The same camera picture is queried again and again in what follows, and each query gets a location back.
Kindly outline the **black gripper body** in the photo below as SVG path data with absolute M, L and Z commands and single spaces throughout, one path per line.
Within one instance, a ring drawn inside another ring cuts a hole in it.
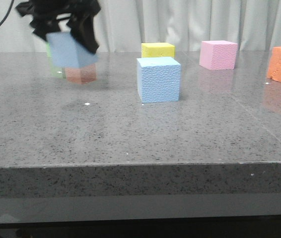
M 15 9 L 22 17 L 32 15 L 36 19 L 48 19 L 65 13 L 94 16 L 101 6 L 97 0 L 29 0 L 19 3 Z

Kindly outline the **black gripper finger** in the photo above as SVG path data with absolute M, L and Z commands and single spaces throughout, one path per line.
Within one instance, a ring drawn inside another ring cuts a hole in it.
M 60 32 L 59 21 L 57 15 L 38 16 L 33 15 L 33 20 L 30 22 L 30 26 L 34 28 L 33 34 L 47 42 L 47 34 Z
M 94 34 L 94 15 L 87 13 L 72 13 L 67 22 L 72 37 L 85 47 L 90 53 L 95 54 L 99 45 Z

